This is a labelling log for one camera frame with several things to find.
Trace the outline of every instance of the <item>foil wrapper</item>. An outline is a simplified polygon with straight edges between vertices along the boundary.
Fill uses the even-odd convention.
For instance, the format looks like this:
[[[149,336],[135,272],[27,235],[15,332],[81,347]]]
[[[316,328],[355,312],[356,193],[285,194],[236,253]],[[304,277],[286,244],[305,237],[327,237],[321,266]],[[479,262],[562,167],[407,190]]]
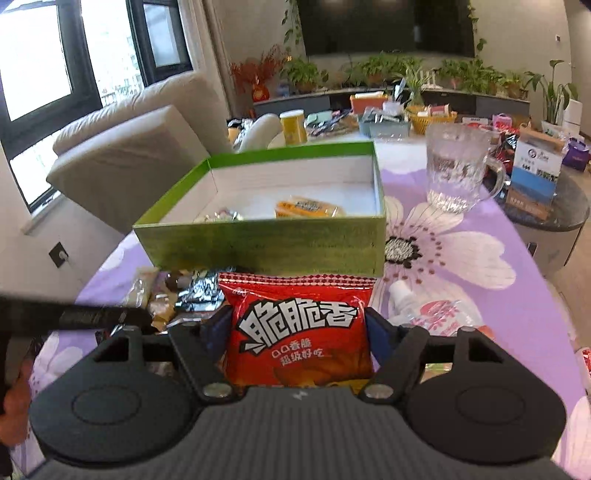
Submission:
[[[227,208],[223,208],[213,214],[213,216],[206,215],[206,222],[236,222],[242,220],[242,215]]]
[[[175,309],[178,312],[213,312],[224,301],[224,294],[217,284],[217,275],[220,272],[234,272],[236,268],[230,267],[222,270],[200,270],[193,274],[189,288],[178,294]]]

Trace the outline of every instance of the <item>bottle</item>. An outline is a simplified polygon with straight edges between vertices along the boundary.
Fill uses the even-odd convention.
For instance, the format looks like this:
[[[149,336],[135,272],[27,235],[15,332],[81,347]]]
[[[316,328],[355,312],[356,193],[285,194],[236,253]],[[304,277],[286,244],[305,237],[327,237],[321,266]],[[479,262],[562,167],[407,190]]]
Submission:
[[[479,315],[472,312],[465,302],[435,300],[425,303],[408,288],[403,280],[390,285],[389,290],[397,315],[388,321],[395,326],[410,323],[425,328],[431,335],[439,336],[453,336],[458,328],[464,326],[481,331],[488,330]]]

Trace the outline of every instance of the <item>purple floral tablecloth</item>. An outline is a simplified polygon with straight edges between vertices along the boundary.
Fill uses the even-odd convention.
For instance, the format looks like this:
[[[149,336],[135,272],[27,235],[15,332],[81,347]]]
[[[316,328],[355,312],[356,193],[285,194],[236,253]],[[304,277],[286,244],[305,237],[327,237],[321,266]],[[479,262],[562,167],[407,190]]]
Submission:
[[[406,280],[426,300],[468,302],[496,341],[553,388],[569,420],[554,461],[570,475],[591,478],[591,413],[580,371],[561,317],[544,279],[512,224],[495,202],[466,215],[439,212],[425,203],[424,165],[397,168],[380,155],[388,206],[384,277],[372,306],[393,315],[389,285]],[[417,248],[392,249],[408,245]],[[396,250],[419,252],[400,263]],[[138,267],[151,265],[136,236],[127,236],[80,293],[79,303],[118,304]],[[36,395],[96,346],[93,333],[54,332],[35,362]],[[34,435],[12,457],[26,474],[43,461]]]

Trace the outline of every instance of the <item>floor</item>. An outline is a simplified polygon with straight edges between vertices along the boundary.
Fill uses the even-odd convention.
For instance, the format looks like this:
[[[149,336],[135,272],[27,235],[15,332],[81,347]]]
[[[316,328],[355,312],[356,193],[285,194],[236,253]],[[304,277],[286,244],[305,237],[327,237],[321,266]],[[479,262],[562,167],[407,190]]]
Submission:
[[[568,174],[585,191],[591,202],[591,171]],[[570,313],[579,346],[591,346],[591,220],[583,229],[569,263],[547,280],[555,296],[560,296]]]

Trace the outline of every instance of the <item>table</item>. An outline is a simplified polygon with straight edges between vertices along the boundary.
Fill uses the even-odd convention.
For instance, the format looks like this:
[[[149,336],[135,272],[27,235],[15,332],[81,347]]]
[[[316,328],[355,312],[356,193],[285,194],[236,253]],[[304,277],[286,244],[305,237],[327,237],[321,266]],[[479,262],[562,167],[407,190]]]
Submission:
[[[362,138],[347,135],[342,140]],[[425,203],[422,138],[396,144],[378,142],[376,151],[388,205],[385,241],[402,238],[416,245],[423,256],[411,260],[411,268],[387,262],[371,306],[385,317],[392,315],[388,287],[399,278],[427,299],[469,303],[492,329],[496,341],[560,395],[569,423],[555,461],[576,478],[588,478],[591,452],[583,451],[580,435],[582,429],[591,432],[591,413],[567,328],[511,222],[493,201],[458,216],[438,212]],[[136,236],[128,235],[80,293],[78,302],[120,302],[136,268],[145,265],[150,265],[148,257]],[[95,345],[93,333],[54,332],[35,362],[33,393]],[[25,473],[42,458],[32,433],[13,451],[14,461]]]
[[[514,223],[515,229],[528,245],[535,263],[545,277],[568,263],[589,218],[587,196],[572,178],[573,175],[579,174],[570,167],[562,167],[547,220],[540,220],[513,205],[506,204],[506,190],[495,199],[509,220]]]

